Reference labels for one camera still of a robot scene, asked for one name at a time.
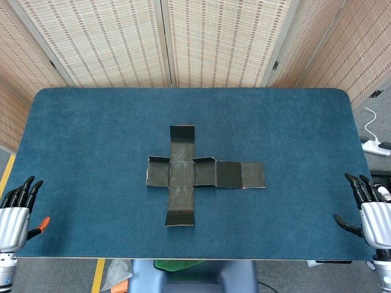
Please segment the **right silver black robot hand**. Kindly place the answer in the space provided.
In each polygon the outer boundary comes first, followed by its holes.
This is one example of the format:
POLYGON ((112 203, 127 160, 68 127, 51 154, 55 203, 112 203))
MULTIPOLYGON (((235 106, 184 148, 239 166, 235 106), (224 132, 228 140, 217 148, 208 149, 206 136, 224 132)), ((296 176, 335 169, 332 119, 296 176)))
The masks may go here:
POLYGON ((345 231, 364 238, 366 243, 377 250, 390 249, 390 191, 380 183, 373 183, 368 177, 345 173, 353 190, 360 214, 361 226, 345 222, 338 214, 333 218, 345 231))

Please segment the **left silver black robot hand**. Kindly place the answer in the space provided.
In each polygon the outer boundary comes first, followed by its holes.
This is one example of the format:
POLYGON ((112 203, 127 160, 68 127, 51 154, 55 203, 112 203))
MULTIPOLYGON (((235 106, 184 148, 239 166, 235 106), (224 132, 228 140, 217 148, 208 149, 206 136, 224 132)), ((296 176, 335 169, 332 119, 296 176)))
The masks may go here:
POLYGON ((15 253, 33 237, 42 234, 50 223, 45 217, 38 227, 30 230, 29 220, 43 181, 33 183, 30 176, 21 186, 10 190, 1 202, 1 253, 15 253))

